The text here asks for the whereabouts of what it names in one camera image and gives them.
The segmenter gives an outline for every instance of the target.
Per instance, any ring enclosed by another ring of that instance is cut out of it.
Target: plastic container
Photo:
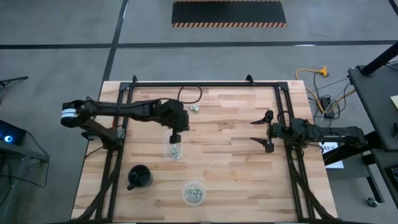
[[[163,156],[168,159],[177,160],[182,156],[182,144],[170,144],[172,131],[167,131],[163,137]]]
[[[185,184],[182,190],[182,198],[191,206],[198,206],[205,200],[206,192],[204,186],[198,181]]]

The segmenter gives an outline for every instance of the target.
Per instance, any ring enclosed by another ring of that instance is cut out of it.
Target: butcher block tabletop
[[[287,81],[294,115],[312,121],[304,83]],[[100,101],[116,102],[120,82],[104,82]],[[180,87],[135,87],[132,101],[177,98]],[[126,131],[114,222],[292,222],[297,221],[284,143],[273,139],[275,151],[250,137],[265,138],[267,126],[253,125],[267,110],[277,114],[272,87],[202,87],[203,96],[189,113],[190,131],[181,134],[182,156],[173,161],[164,158],[163,139],[168,131],[155,122],[129,119]],[[195,101],[199,90],[186,87],[181,101]],[[285,97],[282,102],[286,110]],[[96,121],[111,127],[113,117],[97,116]],[[91,141],[87,154],[102,146]],[[83,164],[72,218],[83,213],[98,193],[104,170],[106,150],[88,156]],[[305,149],[305,167],[311,191],[326,210],[336,216],[322,155],[317,147]],[[127,190],[127,173],[138,164],[146,165],[154,179],[148,188]],[[205,188],[205,200],[192,207],[182,198],[190,181]],[[110,190],[105,198],[105,217]],[[304,214],[307,214],[301,193]]]

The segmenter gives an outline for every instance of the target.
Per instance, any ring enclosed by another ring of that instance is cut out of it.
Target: concrete floor
[[[0,0],[1,44],[111,43],[122,0]],[[387,0],[282,0],[286,29],[173,29],[171,0],[130,0],[120,43],[195,41],[394,40],[398,16]],[[110,80],[291,80],[300,68],[326,65],[330,76],[318,87],[341,80],[347,69],[368,63],[388,45],[318,47],[225,47],[185,49],[118,49]],[[29,130],[51,155],[45,189],[24,184],[13,223],[49,223],[69,218],[87,142],[80,130],[60,125],[64,101],[97,98],[109,49],[0,50],[0,78],[28,75],[0,97],[0,119]],[[313,74],[301,73],[313,88]],[[320,91],[335,96],[348,81]],[[356,94],[347,99],[332,126],[373,130]],[[370,208],[366,179],[330,180],[340,218],[394,223],[398,213],[372,167],[385,204]],[[44,181],[44,169],[27,178]]]

